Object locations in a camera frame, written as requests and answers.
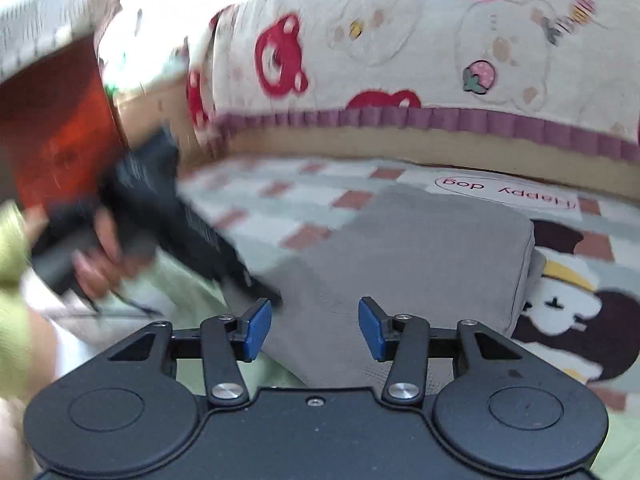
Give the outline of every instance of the blanket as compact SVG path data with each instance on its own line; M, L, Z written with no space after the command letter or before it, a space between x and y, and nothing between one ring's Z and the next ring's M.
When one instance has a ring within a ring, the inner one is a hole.
M640 0L248 0L207 33L212 67L194 41L189 82L203 138L384 124L640 160Z

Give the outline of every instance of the person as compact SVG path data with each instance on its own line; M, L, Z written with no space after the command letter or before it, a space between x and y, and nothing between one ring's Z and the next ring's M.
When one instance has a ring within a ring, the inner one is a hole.
M0 397L28 402L59 374L62 330L24 303L20 277L29 268L31 248L45 232L49 217L43 207L21 212L14 202L0 207ZM117 227L102 208L94 217L100 250L74 257L76 279L86 296L100 300L121 280L134 278L152 262L122 256Z

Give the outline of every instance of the green fabric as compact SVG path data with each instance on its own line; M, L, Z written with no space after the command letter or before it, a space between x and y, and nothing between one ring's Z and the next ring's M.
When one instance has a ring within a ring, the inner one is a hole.
M191 272L167 254L146 275L148 282L165 293L180 310L174 328L194 328L207 317L229 313L220 287ZM265 354L252 363L238 363L251 396L260 387L305 388L304 383ZM178 381L194 394L204 394L204 378L199 360L178 361Z
M609 433L591 471L603 480L640 479L640 417L609 412Z
M0 397L25 393L31 366L29 315L20 295L29 243L14 202L0 208Z

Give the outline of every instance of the hand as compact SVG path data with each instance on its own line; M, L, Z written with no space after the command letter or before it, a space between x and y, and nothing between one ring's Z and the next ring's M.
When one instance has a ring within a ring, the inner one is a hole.
M108 209L100 209L94 219L100 249L74 257L76 279L90 300L100 300L120 286L123 279L135 278L153 259L123 256L118 228Z
M33 246L47 227L49 222L47 212L42 206L32 207L22 214L22 218L24 219L24 234Z

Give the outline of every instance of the cartoon bear print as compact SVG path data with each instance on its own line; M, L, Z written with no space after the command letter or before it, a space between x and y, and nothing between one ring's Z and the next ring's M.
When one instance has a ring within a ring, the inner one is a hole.
M329 47L366 66L391 60L414 33L420 0L349 0L329 17Z
M359 93L349 101L347 110L366 107L409 107L420 108L422 102L412 90L400 90L391 94L382 90L367 90Z
M303 94L309 81L302 66L300 17L282 16L260 34L255 44L255 69L260 86L271 98Z
M487 103L540 110L550 63L550 44L540 20L552 12L542 0L473 4L456 33L461 89Z
M640 304L622 290L600 288L600 278L572 254L579 232L551 221L533 224L546 266L513 338L580 382L619 377L640 355Z
M198 129L203 129L209 125L210 120L202 102L202 92L200 90L200 85L204 78L200 70L189 70L188 77L187 105L191 114L191 121Z
M580 109L578 125L611 137L637 142L640 86L632 80L596 86Z

